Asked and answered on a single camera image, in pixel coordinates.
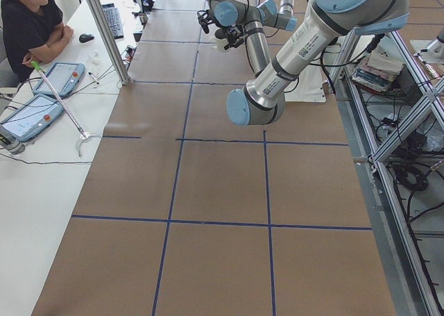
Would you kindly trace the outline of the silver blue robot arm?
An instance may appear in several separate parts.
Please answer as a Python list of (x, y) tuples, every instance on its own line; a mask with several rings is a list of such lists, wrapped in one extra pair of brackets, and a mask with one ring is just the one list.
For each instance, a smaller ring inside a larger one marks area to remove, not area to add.
[(295, 31), (298, 20), (293, 16), (294, 0), (280, 0), (277, 6), (274, 0), (265, 0), (257, 8), (261, 23), (267, 27), (285, 31)]
[(265, 125), (284, 111), (284, 90), (334, 38), (350, 31), (377, 35), (407, 23), (410, 0), (311, 0), (302, 24), (292, 15), (294, 0), (258, 6), (238, 0), (207, 0), (209, 19), (228, 45), (246, 43), (255, 78), (229, 93), (226, 110), (236, 125)]

